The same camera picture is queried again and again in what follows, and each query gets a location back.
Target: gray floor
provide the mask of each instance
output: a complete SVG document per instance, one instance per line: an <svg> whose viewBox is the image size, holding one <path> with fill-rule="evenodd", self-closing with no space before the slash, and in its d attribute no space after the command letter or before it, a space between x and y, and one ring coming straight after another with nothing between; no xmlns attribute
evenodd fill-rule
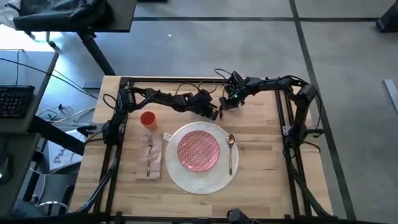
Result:
<svg viewBox="0 0 398 224"><path fill-rule="evenodd" d="M394 1L296 0L300 17L379 17ZM171 0L140 4L136 16L292 17L292 12L289 0ZM397 223L398 114L381 81L398 81L398 34L380 34L373 22L301 24L357 218ZM27 47L49 50L44 34L36 34L38 44L15 35ZM52 33L52 38L62 51L58 71L79 84L102 79L76 34ZM308 80L293 22L137 21L129 34L98 34L96 41L120 75L207 77L221 67L244 76L297 75ZM52 81L40 109L59 103L78 111L95 101ZM345 217L330 155L325 140L321 142L333 210ZM47 186L46 199L60 200L52 189L61 187Z"/></svg>

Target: silver spoon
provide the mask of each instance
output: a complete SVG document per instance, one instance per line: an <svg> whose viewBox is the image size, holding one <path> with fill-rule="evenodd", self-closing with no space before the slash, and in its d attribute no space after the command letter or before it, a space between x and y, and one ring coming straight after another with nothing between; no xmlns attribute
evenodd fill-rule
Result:
<svg viewBox="0 0 398 224"><path fill-rule="evenodd" d="M229 174L232 175L232 146L235 144L235 136L233 134L230 134L226 138L226 142L229 146Z"/></svg>

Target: black keyboard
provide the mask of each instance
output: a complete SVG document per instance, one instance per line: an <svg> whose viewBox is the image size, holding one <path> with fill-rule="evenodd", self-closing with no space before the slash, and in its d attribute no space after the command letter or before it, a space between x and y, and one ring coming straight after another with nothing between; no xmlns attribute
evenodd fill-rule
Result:
<svg viewBox="0 0 398 224"><path fill-rule="evenodd" d="M0 119L23 119L34 90L34 86L0 85Z"/></svg>

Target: cup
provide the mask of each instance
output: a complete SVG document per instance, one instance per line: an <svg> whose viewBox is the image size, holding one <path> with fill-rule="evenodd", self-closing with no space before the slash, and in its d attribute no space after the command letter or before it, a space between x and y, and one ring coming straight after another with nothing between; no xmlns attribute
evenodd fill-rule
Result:
<svg viewBox="0 0 398 224"><path fill-rule="evenodd" d="M139 120L149 131L155 131L157 129L156 116L153 112L143 112L139 117Z"/></svg>

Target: fork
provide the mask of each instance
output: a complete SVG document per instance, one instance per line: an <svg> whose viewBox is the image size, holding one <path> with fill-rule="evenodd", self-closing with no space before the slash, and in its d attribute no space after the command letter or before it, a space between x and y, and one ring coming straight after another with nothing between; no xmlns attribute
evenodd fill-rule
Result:
<svg viewBox="0 0 398 224"><path fill-rule="evenodd" d="M149 177L150 174L150 152L152 150L152 147L154 146L154 140L152 138L152 135L148 135L148 148L149 148L149 152L148 152L148 163L147 163L147 177Z"/></svg>

